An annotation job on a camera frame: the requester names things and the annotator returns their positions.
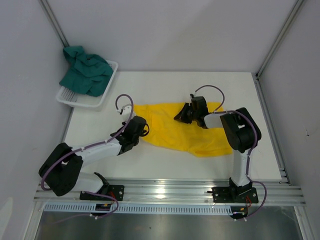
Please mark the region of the yellow shorts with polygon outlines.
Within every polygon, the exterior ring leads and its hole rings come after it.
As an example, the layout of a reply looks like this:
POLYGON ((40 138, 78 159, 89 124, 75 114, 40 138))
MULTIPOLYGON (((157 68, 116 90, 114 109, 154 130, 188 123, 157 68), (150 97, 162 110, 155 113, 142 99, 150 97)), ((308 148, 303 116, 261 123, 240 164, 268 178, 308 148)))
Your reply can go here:
POLYGON ((233 153, 222 127, 201 128, 174 120, 183 102, 135 105, 134 112, 149 125, 143 139, 156 146, 188 152, 196 157, 218 157, 233 153))

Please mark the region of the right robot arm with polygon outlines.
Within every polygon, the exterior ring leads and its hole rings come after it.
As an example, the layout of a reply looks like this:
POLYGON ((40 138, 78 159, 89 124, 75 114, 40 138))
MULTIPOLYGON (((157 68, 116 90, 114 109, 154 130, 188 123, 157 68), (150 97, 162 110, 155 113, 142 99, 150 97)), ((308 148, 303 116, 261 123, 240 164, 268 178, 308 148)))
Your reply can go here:
POLYGON ((262 138, 261 131, 245 107, 236 110, 214 110, 209 112, 203 96, 192 96, 174 120, 191 124, 196 122, 203 129, 213 129, 221 123, 228 144, 233 150, 233 170, 229 178, 228 196, 239 202, 252 190, 249 179, 250 157, 262 138))

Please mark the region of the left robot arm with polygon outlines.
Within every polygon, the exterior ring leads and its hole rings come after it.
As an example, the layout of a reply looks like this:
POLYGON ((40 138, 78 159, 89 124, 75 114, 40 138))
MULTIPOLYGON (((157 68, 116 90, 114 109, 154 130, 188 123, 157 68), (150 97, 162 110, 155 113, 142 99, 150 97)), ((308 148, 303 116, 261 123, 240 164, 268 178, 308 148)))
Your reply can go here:
POLYGON ((105 177, 98 172, 84 173, 81 170, 104 158, 132 150, 150 131, 147 121, 140 116, 134 116, 123 126, 125 129, 110 135, 111 141, 103 140, 79 148, 65 142, 58 144, 38 171, 41 188, 53 191, 58 197, 79 191, 82 200, 103 200, 110 196, 114 190, 105 177))

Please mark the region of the green shorts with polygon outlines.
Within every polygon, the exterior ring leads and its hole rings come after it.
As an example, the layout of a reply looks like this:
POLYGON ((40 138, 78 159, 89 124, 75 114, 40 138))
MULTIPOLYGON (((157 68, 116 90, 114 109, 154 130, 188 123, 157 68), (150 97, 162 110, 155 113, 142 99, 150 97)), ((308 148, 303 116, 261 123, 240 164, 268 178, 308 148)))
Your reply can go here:
POLYGON ((62 52, 69 69, 59 84, 76 94, 103 95, 114 73, 108 62, 97 54, 87 54, 82 46, 68 46, 62 52))

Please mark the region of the white plastic basket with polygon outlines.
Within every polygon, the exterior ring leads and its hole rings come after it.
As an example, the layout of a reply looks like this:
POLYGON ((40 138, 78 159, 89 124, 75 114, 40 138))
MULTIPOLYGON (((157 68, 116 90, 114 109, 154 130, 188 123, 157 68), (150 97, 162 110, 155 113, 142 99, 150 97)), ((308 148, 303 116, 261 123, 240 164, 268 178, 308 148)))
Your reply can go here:
POLYGON ((106 61, 111 66, 113 73, 102 95, 94 97, 86 94, 79 94, 71 91, 68 88, 65 88, 64 86, 61 86, 59 91, 57 92, 55 99, 59 103, 68 105, 69 107, 72 107, 72 108, 82 108, 82 109, 100 111, 103 107, 106 96, 109 92, 109 89, 112 85, 112 82, 115 78, 116 72, 119 67, 118 63, 115 61, 111 61, 111 60, 106 60, 106 61))

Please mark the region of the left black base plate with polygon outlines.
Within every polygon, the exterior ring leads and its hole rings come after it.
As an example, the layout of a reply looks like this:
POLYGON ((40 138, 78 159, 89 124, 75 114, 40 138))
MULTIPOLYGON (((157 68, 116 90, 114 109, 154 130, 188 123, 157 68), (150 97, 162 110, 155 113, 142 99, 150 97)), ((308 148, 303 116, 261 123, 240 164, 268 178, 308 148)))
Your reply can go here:
MULTIPOLYGON (((116 199, 117 201, 122 201, 124 198, 125 186, 124 185, 108 185, 103 186, 98 192, 98 195, 106 195, 116 199)), ((110 198, 92 195, 87 192, 81 192, 79 196, 80 200, 86 201, 111 201, 110 198)))

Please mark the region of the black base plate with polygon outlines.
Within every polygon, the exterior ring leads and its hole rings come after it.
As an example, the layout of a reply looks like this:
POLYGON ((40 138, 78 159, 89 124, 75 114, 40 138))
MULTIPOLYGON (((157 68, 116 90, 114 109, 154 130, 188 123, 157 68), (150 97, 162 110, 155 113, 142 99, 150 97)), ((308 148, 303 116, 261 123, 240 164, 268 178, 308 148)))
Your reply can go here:
MULTIPOLYGON (((108 185, 103 186, 98 192, 98 195, 106 195, 116 199, 117 201, 122 201, 124 198, 125 186, 124 185, 108 185)), ((111 201, 110 198, 92 195, 87 192, 81 192, 79 196, 80 200, 86 201, 111 201)))
POLYGON ((238 187, 216 186, 208 190, 207 193, 212 195, 214 203, 257 204, 259 202, 257 190, 254 187, 243 190, 238 187))

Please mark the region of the aluminium rail frame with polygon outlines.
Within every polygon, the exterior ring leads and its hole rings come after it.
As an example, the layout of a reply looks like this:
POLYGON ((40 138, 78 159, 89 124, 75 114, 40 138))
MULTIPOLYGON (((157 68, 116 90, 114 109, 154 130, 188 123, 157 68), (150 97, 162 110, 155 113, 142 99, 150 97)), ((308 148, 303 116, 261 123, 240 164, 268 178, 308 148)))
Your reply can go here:
MULTIPOLYGON (((213 197, 208 191, 213 187, 226 187, 227 181, 168 180, 168 179, 110 179, 111 185, 123 185, 122 203, 204 205, 213 197)), ((266 206, 305 206, 301 187, 287 183, 267 182, 266 206)))

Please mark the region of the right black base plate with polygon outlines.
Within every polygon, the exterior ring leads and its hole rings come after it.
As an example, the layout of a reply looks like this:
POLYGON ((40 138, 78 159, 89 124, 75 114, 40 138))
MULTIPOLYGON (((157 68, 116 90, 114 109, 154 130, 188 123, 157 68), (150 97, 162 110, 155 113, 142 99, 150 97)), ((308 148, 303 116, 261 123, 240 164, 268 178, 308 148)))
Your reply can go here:
POLYGON ((214 203, 257 204, 259 202, 257 190, 254 187, 243 190, 238 187, 216 186, 208 190, 207 193, 212 195, 214 203))

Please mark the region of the left corner aluminium post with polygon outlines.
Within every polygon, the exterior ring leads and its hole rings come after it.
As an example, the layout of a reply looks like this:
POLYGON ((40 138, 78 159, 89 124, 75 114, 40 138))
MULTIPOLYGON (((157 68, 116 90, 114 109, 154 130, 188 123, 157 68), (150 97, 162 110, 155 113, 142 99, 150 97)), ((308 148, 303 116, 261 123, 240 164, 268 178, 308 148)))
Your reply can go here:
POLYGON ((69 41, 67 40, 67 37, 49 3, 48 0, 39 0, 38 1, 44 14, 46 15, 51 27, 53 28, 53 31, 55 32, 58 40, 62 44, 64 48, 69 47, 69 41))

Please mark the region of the corner aluminium post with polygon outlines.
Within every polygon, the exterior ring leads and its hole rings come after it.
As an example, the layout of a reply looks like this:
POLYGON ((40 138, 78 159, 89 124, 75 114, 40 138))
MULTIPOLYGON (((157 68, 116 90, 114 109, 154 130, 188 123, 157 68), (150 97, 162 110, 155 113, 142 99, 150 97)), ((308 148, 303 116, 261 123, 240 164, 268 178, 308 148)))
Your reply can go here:
POLYGON ((282 42, 286 38, 287 34, 289 33, 291 27, 293 26, 296 18, 298 17, 299 13, 301 12, 303 6, 305 5, 306 0, 296 0, 293 7, 291 8, 290 12, 288 13, 287 17, 285 18, 284 23, 282 24, 276 38, 274 39, 270 49, 268 50, 265 58, 263 59, 262 64, 258 68, 257 72, 255 73, 256 79, 259 81, 261 76, 263 75, 264 71, 266 70, 267 66, 271 63, 274 55, 276 54, 277 50, 281 46, 282 42))
POLYGON ((53 31, 55 32, 58 40, 62 44, 64 48, 69 47, 69 41, 67 40, 67 37, 49 3, 48 0, 39 0, 38 1, 44 14, 46 15, 51 27, 53 28, 53 31))

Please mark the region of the right corner aluminium post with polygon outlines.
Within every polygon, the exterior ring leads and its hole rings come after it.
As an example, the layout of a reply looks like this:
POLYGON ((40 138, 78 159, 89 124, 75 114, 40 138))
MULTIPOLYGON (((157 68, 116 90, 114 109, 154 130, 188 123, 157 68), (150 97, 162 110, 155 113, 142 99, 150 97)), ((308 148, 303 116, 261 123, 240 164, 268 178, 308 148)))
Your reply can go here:
POLYGON ((267 66, 271 63, 274 55, 276 54, 277 50, 281 46, 282 42, 286 38, 287 34, 289 33, 291 27, 293 26, 296 18, 298 17, 299 13, 301 12, 303 6, 305 5, 306 0, 296 0, 293 7, 291 8, 290 12, 288 13, 287 17, 285 18, 284 23, 282 24, 276 38, 274 39, 270 49, 268 50, 265 58, 263 59, 262 64, 258 68, 257 72, 255 73, 256 79, 259 81, 261 76, 263 75, 264 71, 266 70, 267 66))

